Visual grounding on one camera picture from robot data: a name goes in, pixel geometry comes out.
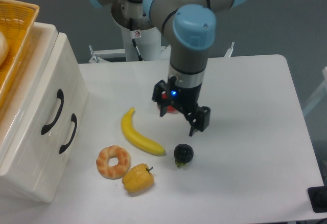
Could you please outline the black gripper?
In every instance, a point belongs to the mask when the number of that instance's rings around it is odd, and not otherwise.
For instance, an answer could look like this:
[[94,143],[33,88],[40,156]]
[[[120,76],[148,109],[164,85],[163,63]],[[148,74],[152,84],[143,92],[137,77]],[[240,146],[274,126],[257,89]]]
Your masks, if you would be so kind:
[[[211,109],[207,106],[200,107],[198,98],[200,95],[202,84],[196,87],[181,87],[177,85],[175,76],[159,81],[154,86],[152,100],[157,103],[160,110],[160,117],[167,113],[167,107],[173,106],[176,110],[182,113],[190,123],[189,136],[192,137],[195,132],[203,132],[210,121]],[[161,98],[161,94],[167,94],[167,100]]]

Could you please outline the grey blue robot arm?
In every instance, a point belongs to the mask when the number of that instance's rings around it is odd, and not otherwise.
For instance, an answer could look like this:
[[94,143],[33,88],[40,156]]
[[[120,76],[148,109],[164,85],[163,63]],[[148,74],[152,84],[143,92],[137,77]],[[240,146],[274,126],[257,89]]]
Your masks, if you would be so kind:
[[246,0],[90,0],[96,6],[116,2],[141,5],[132,13],[126,10],[123,18],[128,27],[144,16],[156,27],[171,46],[167,81],[159,81],[152,99],[160,115],[169,106],[184,115],[190,134],[204,131],[210,120],[210,108],[198,105],[198,98],[208,61],[208,52],[216,36],[215,13],[234,8]]

